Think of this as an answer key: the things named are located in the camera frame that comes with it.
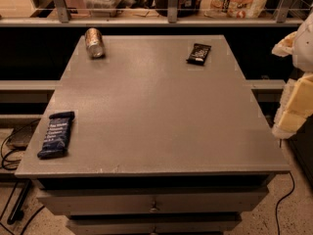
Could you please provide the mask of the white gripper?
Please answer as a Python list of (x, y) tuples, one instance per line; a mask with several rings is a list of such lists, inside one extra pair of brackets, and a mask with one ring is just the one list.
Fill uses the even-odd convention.
[[(295, 31), (288, 34), (273, 47), (272, 53), (279, 57), (291, 55), (295, 36)], [(272, 133), (276, 138), (289, 139), (305, 123), (305, 118), (313, 115), (312, 73), (306, 73), (295, 83), (287, 103), (287, 111), (290, 113), (282, 110), (276, 112), (272, 127)]]

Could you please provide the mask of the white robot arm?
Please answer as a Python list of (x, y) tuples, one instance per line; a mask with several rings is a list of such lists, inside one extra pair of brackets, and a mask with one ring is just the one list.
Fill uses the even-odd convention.
[(295, 68), (303, 76), (286, 83), (280, 107), (274, 117), (272, 133), (276, 138), (289, 139), (313, 115), (313, 14), (272, 49), (279, 57), (291, 55)]

